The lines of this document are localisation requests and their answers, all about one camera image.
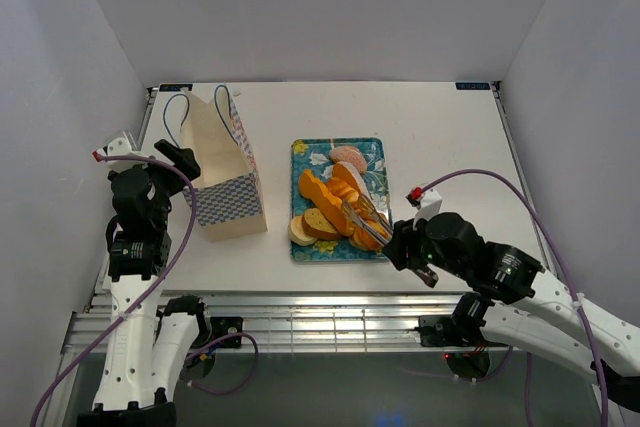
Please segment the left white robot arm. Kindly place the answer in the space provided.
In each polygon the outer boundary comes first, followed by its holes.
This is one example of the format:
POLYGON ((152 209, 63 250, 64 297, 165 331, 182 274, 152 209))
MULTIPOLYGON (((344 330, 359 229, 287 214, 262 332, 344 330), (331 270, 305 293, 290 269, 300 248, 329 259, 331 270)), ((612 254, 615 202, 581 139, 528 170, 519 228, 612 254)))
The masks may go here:
POLYGON ((110 172, 115 216, 107 230, 111 322, 107 354, 90 411, 79 426, 174 426, 173 395, 191 346, 205 344, 212 323, 196 296, 158 309, 160 283, 178 253, 171 249, 172 196, 200 175, 190 149, 156 143, 165 162, 145 157, 120 133, 95 151, 110 172))

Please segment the blue checkered paper bag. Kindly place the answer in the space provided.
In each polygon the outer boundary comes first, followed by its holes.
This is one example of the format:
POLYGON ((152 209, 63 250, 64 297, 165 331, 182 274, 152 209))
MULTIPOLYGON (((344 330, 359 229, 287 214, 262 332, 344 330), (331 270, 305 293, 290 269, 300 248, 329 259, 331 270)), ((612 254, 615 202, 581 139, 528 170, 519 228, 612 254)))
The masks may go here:
POLYGON ((205 237, 220 242, 268 230, 255 156, 232 95, 217 85, 210 101, 182 88, 169 100, 185 100, 179 136, 172 140, 193 151, 201 174, 192 181, 197 222, 205 237))

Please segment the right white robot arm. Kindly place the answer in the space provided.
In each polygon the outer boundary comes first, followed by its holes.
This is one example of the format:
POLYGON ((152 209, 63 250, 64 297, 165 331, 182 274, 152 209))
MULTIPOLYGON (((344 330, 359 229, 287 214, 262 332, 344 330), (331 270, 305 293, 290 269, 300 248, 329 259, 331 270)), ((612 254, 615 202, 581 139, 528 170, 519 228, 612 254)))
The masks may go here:
POLYGON ((383 248, 398 270, 426 285, 435 268, 462 279, 464 294, 435 343, 481 340, 526 350, 604 384, 609 400, 639 409, 639 329, 569 288, 520 249, 484 240, 456 213, 399 221, 383 248))

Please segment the metal tongs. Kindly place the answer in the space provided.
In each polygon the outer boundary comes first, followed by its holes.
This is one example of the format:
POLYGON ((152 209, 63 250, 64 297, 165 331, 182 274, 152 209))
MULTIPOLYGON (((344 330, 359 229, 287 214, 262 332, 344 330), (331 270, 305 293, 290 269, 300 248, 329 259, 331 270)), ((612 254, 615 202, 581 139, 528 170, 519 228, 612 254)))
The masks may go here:
POLYGON ((409 270, 427 287, 436 286, 439 277, 429 267, 429 262, 420 257, 417 231, 412 220, 400 221, 392 226, 374 209, 370 199, 364 194, 359 196, 354 205, 343 201, 342 211, 361 231, 359 244, 365 245, 365 237, 371 237, 373 250, 384 254, 398 271, 409 270))

